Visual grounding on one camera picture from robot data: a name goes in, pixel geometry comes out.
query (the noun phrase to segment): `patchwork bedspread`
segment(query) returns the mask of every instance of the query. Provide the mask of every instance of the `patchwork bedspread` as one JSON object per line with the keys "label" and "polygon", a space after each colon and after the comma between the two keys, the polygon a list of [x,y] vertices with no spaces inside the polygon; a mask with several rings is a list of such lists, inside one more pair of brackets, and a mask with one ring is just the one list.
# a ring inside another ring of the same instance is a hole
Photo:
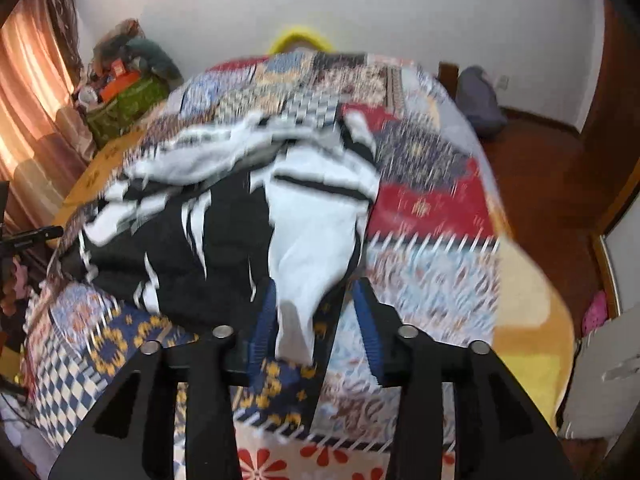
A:
{"label": "patchwork bedspread", "polygon": [[[382,176],[363,265],[379,300],[437,340],[492,342],[500,295],[498,236],[506,222],[475,134],[431,75],[410,61],[371,54],[295,51],[220,64],[187,81],[140,121],[140,144],[124,164],[186,126],[234,123],[254,109],[315,126],[330,126],[349,109],[362,111],[376,138]],[[67,223],[27,318],[23,371],[36,423],[57,449],[143,342],[174,346],[193,340],[164,317],[62,275],[58,259],[86,211],[79,208]],[[325,336],[336,324],[329,348]],[[371,375],[348,293],[342,304],[318,308],[314,330],[312,366],[266,359],[251,387],[232,389],[247,480],[384,476],[400,392],[381,389]],[[454,414],[451,388],[445,384],[444,390],[443,475],[449,477]],[[181,388],[178,479],[185,476],[185,401]]]}

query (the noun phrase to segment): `brown floor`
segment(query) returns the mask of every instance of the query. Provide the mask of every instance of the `brown floor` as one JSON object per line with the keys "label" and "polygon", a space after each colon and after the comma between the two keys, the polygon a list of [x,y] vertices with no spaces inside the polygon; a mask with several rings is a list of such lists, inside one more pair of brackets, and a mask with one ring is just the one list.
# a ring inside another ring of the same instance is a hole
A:
{"label": "brown floor", "polygon": [[[610,192],[576,171],[582,143],[569,132],[516,119],[482,145],[516,241],[562,295],[579,337],[582,316],[601,288],[588,235]],[[603,440],[562,446],[580,477],[593,471],[606,449]]]}

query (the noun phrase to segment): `electrical outlet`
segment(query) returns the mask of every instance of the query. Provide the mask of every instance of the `electrical outlet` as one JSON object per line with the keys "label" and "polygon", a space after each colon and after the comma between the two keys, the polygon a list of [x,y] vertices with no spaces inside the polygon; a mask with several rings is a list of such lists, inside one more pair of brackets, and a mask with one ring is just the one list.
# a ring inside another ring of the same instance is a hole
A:
{"label": "electrical outlet", "polygon": [[498,76],[498,80],[495,82],[495,89],[506,90],[508,87],[509,87],[509,76],[508,75]]}

